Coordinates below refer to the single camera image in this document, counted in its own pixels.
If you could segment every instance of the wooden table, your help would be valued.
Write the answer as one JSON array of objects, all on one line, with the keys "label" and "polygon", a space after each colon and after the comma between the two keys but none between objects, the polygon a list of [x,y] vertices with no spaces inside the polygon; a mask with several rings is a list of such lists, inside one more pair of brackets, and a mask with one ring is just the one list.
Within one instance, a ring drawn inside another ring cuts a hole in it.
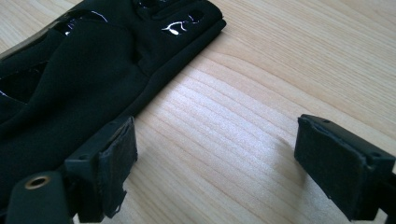
[{"label": "wooden table", "polygon": [[[0,52],[78,2],[0,0]],[[104,223],[348,223],[293,158],[297,117],[396,155],[396,2],[212,2],[228,25],[136,118],[139,160]]]}]

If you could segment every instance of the wood grain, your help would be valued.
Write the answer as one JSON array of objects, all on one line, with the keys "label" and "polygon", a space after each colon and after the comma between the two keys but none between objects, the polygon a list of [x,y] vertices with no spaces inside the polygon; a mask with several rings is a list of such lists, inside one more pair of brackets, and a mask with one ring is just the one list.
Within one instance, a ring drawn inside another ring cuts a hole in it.
[{"label": "wood grain", "polygon": [[[78,2],[0,0],[0,51]],[[136,118],[139,160],[104,223],[348,223],[294,160],[296,120],[396,155],[395,1],[212,2],[228,25]]]}]

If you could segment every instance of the light wood surface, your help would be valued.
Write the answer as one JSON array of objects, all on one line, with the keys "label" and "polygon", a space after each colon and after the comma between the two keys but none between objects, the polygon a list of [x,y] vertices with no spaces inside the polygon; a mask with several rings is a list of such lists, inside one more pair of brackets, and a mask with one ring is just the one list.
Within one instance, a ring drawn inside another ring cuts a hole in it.
[{"label": "light wood surface", "polygon": [[[396,155],[396,1],[212,2],[228,25],[136,118],[139,160],[104,223],[348,223],[293,158],[297,117]],[[0,0],[0,52],[76,3]]]}]

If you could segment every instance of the neoprene fabric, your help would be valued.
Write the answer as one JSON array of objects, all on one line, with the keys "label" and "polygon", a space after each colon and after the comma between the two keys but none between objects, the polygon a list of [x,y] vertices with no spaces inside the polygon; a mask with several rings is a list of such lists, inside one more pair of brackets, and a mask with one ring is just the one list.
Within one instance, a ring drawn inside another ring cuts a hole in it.
[{"label": "neoprene fabric", "polygon": [[0,59],[0,208],[16,182],[135,116],[225,26],[205,0],[85,0],[73,10],[105,20],[72,18],[69,33],[50,26]]}]

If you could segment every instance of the black cloth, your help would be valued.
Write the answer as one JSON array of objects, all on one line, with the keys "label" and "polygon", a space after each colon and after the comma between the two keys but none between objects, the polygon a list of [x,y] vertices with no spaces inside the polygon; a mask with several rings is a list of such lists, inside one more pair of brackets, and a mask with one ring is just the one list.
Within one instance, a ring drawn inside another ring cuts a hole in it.
[{"label": "black cloth", "polygon": [[0,59],[0,208],[16,182],[135,116],[225,26],[205,0],[85,0],[72,10]]}]

